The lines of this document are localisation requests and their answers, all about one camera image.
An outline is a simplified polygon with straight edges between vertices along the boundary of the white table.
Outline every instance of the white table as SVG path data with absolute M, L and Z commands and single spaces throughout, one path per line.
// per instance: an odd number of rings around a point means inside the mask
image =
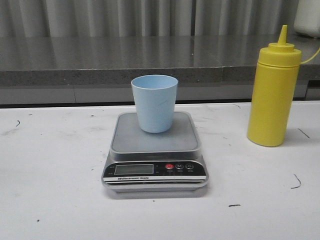
M 0 239 L 320 238 L 319 101 L 293 103 L 279 147 L 246 138 L 250 103 L 175 109 L 191 114 L 202 141 L 203 197 L 105 194 L 116 120 L 134 106 L 1 109 Z

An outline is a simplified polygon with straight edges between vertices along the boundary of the corrugated metal wall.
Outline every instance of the corrugated metal wall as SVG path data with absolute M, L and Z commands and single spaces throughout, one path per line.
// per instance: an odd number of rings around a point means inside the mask
M 0 37 L 275 34 L 299 0 L 0 0 Z

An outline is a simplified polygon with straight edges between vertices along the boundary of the yellow squeeze bottle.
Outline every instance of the yellow squeeze bottle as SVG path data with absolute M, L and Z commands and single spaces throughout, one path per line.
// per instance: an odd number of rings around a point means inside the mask
M 287 43 L 287 25 L 278 42 L 260 50 L 252 94 L 247 137 L 268 147 L 285 140 L 302 52 Z

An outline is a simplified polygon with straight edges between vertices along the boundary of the red button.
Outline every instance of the red button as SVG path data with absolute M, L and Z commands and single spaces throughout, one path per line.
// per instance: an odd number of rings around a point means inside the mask
M 173 164 L 171 164 L 171 163 L 168 163 L 168 164 L 165 165 L 166 169 L 173 169 L 174 167 L 175 166 Z

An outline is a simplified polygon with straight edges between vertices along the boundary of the scale platform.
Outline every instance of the scale platform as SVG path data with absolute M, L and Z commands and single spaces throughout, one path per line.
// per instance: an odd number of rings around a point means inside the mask
M 102 173 L 116 193 L 195 191 L 208 183 L 201 143 L 189 113 L 174 113 L 161 133 L 141 130 L 136 112 L 119 115 Z

